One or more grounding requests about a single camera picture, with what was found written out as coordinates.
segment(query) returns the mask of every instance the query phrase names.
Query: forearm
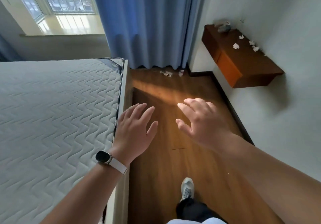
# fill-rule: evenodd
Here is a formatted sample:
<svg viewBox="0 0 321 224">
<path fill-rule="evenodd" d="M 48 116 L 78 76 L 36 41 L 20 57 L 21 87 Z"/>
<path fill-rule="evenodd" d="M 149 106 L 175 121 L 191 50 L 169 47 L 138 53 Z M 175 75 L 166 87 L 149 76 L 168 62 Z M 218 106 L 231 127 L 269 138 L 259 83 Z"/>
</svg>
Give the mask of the forearm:
<svg viewBox="0 0 321 224">
<path fill-rule="evenodd" d="M 97 224 L 121 177 L 122 173 L 113 167 L 97 164 L 41 224 Z"/>
<path fill-rule="evenodd" d="M 285 223 L 321 223 L 321 183 L 230 134 L 213 150 L 237 169 Z"/>
</svg>

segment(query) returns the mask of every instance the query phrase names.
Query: white mattress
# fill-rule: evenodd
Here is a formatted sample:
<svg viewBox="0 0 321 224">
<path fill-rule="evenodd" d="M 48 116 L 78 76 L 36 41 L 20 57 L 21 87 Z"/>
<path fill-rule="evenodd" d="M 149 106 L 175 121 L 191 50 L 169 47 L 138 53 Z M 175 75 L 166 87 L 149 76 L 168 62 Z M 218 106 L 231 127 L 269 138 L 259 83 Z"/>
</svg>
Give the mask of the white mattress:
<svg viewBox="0 0 321 224">
<path fill-rule="evenodd" d="M 113 61 L 0 63 L 0 223 L 39 223 L 111 147 Z"/>
</svg>

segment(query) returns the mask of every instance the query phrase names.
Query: pants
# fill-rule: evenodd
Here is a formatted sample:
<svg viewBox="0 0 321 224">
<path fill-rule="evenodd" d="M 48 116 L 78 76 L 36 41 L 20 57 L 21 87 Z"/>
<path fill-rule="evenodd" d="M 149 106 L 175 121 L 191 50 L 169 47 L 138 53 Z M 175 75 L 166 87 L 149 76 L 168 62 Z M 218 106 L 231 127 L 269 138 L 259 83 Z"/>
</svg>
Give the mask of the pants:
<svg viewBox="0 0 321 224">
<path fill-rule="evenodd" d="M 191 220 L 202 223 L 203 221 L 215 217 L 227 223 L 219 214 L 209 209 L 206 204 L 187 198 L 179 202 L 176 206 L 177 218 L 181 220 Z"/>
</svg>

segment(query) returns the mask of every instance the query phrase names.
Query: curtain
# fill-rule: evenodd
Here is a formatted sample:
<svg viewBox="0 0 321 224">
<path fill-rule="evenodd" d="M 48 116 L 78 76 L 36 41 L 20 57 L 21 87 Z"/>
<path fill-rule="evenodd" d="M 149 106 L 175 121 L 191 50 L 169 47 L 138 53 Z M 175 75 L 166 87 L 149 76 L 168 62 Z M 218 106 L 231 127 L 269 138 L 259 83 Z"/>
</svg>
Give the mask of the curtain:
<svg viewBox="0 0 321 224">
<path fill-rule="evenodd" d="M 185 68 L 197 0 L 96 0 L 112 57 L 131 68 Z"/>
<path fill-rule="evenodd" d="M 0 62 L 23 61 L 18 53 L 0 35 Z"/>
</svg>

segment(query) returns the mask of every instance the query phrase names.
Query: shoe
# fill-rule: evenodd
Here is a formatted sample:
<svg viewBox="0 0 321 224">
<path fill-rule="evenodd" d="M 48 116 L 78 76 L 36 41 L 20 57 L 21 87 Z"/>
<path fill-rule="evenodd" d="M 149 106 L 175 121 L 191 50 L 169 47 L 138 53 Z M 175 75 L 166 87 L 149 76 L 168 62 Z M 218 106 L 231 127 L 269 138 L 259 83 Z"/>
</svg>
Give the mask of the shoe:
<svg viewBox="0 0 321 224">
<path fill-rule="evenodd" d="M 183 201 L 184 199 L 187 198 L 194 198 L 194 183 L 193 180 L 189 177 L 186 177 L 181 185 L 181 192 L 182 192 L 182 199 L 180 200 Z"/>
</svg>

